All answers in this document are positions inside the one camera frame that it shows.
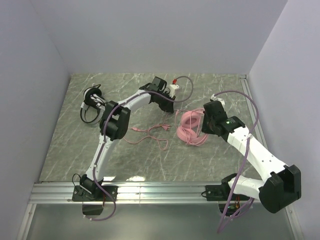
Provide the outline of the pink headphones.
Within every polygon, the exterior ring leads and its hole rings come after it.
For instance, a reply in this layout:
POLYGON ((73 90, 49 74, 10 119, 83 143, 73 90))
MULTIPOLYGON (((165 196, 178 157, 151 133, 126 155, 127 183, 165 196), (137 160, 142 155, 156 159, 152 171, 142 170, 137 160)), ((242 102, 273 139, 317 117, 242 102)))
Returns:
POLYGON ((176 135, 186 145, 201 146, 208 139, 208 134, 201 135, 201 123, 204 116, 204 108, 185 111, 179 125, 176 127, 176 135))

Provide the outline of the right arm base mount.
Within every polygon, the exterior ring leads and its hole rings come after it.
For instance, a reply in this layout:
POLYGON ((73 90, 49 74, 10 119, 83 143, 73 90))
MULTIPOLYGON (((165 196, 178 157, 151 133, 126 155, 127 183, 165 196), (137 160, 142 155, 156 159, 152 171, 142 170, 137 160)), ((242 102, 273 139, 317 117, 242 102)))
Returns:
MULTIPOLYGON (((222 184, 206 185, 205 190, 201 193, 201 196, 208 202, 218 202, 219 211, 223 213, 229 197, 229 190, 222 184)), ((248 201, 249 199, 250 198, 245 195, 233 193, 226 211, 226 216, 230 217, 241 207, 241 201, 248 201)))

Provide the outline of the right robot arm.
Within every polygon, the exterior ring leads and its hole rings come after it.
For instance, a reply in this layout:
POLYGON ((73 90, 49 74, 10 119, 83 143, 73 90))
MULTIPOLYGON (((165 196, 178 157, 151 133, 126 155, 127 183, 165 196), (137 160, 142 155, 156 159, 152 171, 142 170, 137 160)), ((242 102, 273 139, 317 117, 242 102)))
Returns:
POLYGON ((227 200, 230 192, 260 200, 270 213, 277 213, 302 196, 301 171, 272 155, 236 116, 228 117, 223 104, 212 100, 204 104, 202 132, 221 137, 238 150, 254 167, 260 180, 233 173, 222 179, 219 200, 227 200))

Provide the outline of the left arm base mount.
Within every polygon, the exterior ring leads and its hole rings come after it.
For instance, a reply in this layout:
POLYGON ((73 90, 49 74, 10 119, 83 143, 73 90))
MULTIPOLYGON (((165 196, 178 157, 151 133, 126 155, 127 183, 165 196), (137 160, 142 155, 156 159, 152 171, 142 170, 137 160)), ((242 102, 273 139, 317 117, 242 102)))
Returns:
POLYGON ((89 216, 99 216, 103 212, 105 203, 112 202, 100 188, 96 187, 94 192, 90 193, 80 185, 74 187, 71 200, 82 203, 82 213, 89 216))

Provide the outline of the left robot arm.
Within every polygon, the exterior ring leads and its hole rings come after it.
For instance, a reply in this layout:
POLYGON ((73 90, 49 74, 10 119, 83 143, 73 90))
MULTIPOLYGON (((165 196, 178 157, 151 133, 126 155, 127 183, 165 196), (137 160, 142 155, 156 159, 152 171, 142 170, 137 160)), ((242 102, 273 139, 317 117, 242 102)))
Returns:
POLYGON ((79 182, 80 187, 92 198, 101 195, 97 184, 103 182, 103 168, 108 163, 116 144, 128 131, 131 113, 150 103, 158 104, 166 113, 173 113, 175 93, 178 89, 177 84, 167 85, 165 80, 155 77, 151 83, 143 85, 133 95, 119 102, 104 99, 99 84, 84 91, 80 118, 86 124, 99 124, 100 128, 99 143, 94 158, 79 182))

